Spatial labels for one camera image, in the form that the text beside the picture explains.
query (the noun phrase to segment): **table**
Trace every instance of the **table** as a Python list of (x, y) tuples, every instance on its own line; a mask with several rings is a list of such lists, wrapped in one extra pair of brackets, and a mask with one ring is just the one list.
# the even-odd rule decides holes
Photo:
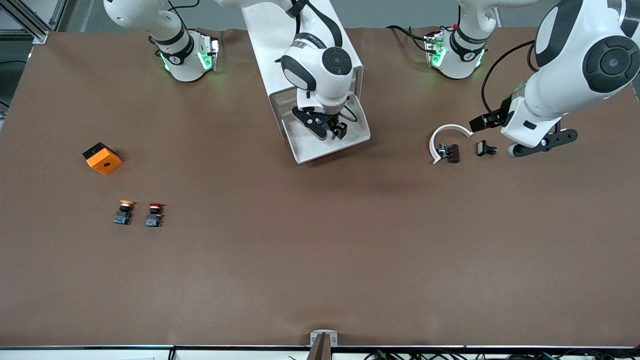
[[(431, 164), (439, 125), (533, 29), (498, 29), (469, 79), (445, 79), (389, 29), (351, 29), (370, 141), (297, 165), (246, 32), (219, 72), (178, 83), (141, 33), (52, 33), (0, 133), (0, 343), (635, 345), (640, 122), (631, 88), (563, 121), (579, 139), (514, 160), (498, 129)], [(526, 50), (487, 86), (529, 74)], [(478, 158), (477, 142), (499, 147)], [(104, 177), (82, 152), (124, 164)], [(112, 223), (120, 199), (132, 224)], [(147, 228), (149, 202), (166, 204)]]

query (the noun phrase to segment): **cable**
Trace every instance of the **cable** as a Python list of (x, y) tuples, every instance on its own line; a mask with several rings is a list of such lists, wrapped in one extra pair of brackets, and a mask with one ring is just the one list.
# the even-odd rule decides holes
[(356, 114), (353, 113), (353, 111), (351, 111), (351, 109), (349, 109), (349, 106), (344, 106), (345, 109), (347, 109), (348, 112), (350, 112), (353, 115), (353, 119), (347, 116), (344, 116), (342, 113), (340, 113), (341, 117), (344, 117), (345, 119), (352, 121), (352, 122), (358, 122), (358, 117), (356, 116)]
[(187, 26), (184, 24), (184, 21), (182, 21), (182, 17), (180, 16), (180, 13), (178, 12), (178, 10), (176, 10), (178, 8), (176, 8), (173, 4), (171, 4), (171, 0), (169, 0), (169, 5), (171, 5), (171, 8), (169, 9), (169, 11), (173, 10), (173, 12), (175, 12), (175, 14), (178, 15), (178, 19), (180, 19), (180, 22), (182, 23), (182, 26), (184, 26), (186, 28)]
[(389, 26), (387, 26), (385, 29), (396, 29), (396, 30), (400, 30), (400, 31), (402, 31), (402, 33), (403, 33), (403, 34), (405, 34), (405, 35), (406, 35), (406, 36), (408, 36), (408, 37), (412, 37), (412, 38), (414, 38), (414, 39), (416, 39), (416, 40), (424, 40), (424, 38), (421, 38), (421, 37), (419, 37), (419, 36), (417, 36), (417, 35), (414, 35), (414, 34), (410, 33), (409, 31), (405, 30), (404, 28), (401, 28), (401, 27), (400, 27), (400, 26), (398, 26), (398, 25), (389, 25)]
[(0, 61), (0, 64), (9, 64), (9, 63), (23, 63), (23, 64), (26, 64), (27, 62), (24, 61), (24, 60)]
[(194, 8), (196, 6), (200, 5), (200, 0), (196, 0), (196, 3), (193, 5), (180, 5), (180, 6), (174, 6), (171, 5), (171, 8), (169, 9), (169, 11), (173, 10), (175, 11), (175, 9), (188, 9), (188, 8)]
[(531, 63), (531, 53), (533, 53), (533, 48), (536, 46), (536, 44), (531, 44), (531, 47), (529, 48), (529, 52), (527, 53), (527, 65), (529, 66), (529, 68), (531, 69), (531, 71), (533, 72), (538, 72), (539, 69), (536, 69), (535, 66), (533, 66), (533, 64)]
[[(427, 35), (425, 35), (426, 37), (430, 37), (433, 36), (437, 31), (432, 31), (430, 33), (428, 33)], [(413, 43), (418, 47), (418, 49), (424, 51), (425, 53), (429, 53), (429, 54), (435, 54), (436, 51), (435, 50), (427, 50), (425, 48), (423, 48), (422, 46), (420, 46), (420, 44), (418, 44), (418, 41), (416, 41), (415, 37), (413, 36), (413, 33), (411, 32), (411, 26), (409, 26), (409, 35), (411, 36), (411, 40), (413, 40)]]
[(498, 63), (500, 63), (500, 61), (502, 61), (504, 58), (506, 58), (507, 56), (509, 56), (509, 54), (513, 53), (514, 51), (521, 49), (525, 46), (531, 45), (535, 42), (535, 40), (530, 40), (527, 42), (524, 42), (514, 48), (512, 48), (511, 50), (507, 51), (506, 53), (502, 54), (498, 60), (495, 60), (495, 63), (493, 63), (493, 65), (491, 65), (491, 67), (489, 68), (489, 71), (486, 73), (486, 76), (484, 77), (484, 81), (482, 82), (482, 87), (480, 88), (480, 96), (482, 97), (482, 104), (484, 105), (484, 108), (487, 110), (487, 112), (493, 117), (495, 118), (495, 120), (498, 122), (498, 124), (500, 124), (501, 126), (504, 126), (504, 121), (498, 119), (495, 116), (495, 112), (493, 110), (491, 110), (489, 108), (489, 104), (487, 104), (486, 102), (486, 97), (484, 96), (484, 87), (486, 86), (486, 82), (487, 80), (489, 80), (489, 76), (491, 76), (491, 73), (493, 72), (493, 70), (495, 69), (496, 65), (498, 65)]

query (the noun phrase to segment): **orange cube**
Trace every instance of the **orange cube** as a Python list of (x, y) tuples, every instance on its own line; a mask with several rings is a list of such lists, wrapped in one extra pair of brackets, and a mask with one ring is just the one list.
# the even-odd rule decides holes
[(95, 144), (91, 149), (83, 152), (86, 163), (95, 171), (106, 175), (122, 165), (122, 160), (103, 143)]

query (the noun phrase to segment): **white stand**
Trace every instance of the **white stand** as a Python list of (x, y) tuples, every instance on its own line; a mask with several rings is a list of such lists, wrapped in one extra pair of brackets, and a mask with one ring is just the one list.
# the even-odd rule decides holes
[[(285, 78), (280, 63), (275, 61), (291, 45), (293, 36), (296, 34), (296, 21), (273, 3), (260, 3), (242, 9), (244, 22), (249, 31), (251, 45), (258, 61), (273, 115), (278, 122), (282, 138), (289, 140), (293, 156), (299, 164), (365, 142), (371, 137), (367, 118), (360, 105), (364, 69), (362, 63), (331, 2), (329, 0), (312, 0), (312, 3), (340, 26), (344, 39), (342, 48), (349, 54), (353, 64), (353, 82), (346, 106), (355, 113), (358, 122), (341, 120), (348, 127), (347, 135), (341, 140), (337, 138), (332, 140), (331, 137), (325, 141), (318, 140), (291, 113), (291, 109), (296, 106), (296, 88)], [(347, 110), (343, 110), (343, 113), (348, 117), (353, 117)]]

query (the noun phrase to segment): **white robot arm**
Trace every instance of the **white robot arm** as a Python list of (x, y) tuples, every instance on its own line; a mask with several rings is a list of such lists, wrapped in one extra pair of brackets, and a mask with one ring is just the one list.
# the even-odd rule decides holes
[(177, 15), (161, 10), (166, 5), (167, 0), (104, 0), (104, 9), (116, 24), (149, 34), (176, 80), (197, 80), (214, 68), (218, 41), (187, 30)]
[(216, 0), (227, 8), (241, 9), (257, 3), (274, 3), (298, 20), (291, 46), (279, 59), (287, 80), (297, 90), (293, 115), (319, 139), (342, 139), (347, 125), (340, 111), (351, 87), (353, 66), (342, 49), (342, 31), (309, 0)]
[(522, 157), (573, 142), (577, 132), (557, 123), (617, 94), (640, 69), (640, 0), (562, 0), (542, 21), (535, 42), (540, 71), (496, 113), (470, 122), (472, 131), (502, 126)]
[(457, 26), (443, 28), (427, 40), (429, 63), (443, 75), (463, 79), (480, 65), (484, 46), (496, 26), (492, 8), (521, 8), (538, 0), (457, 0)]

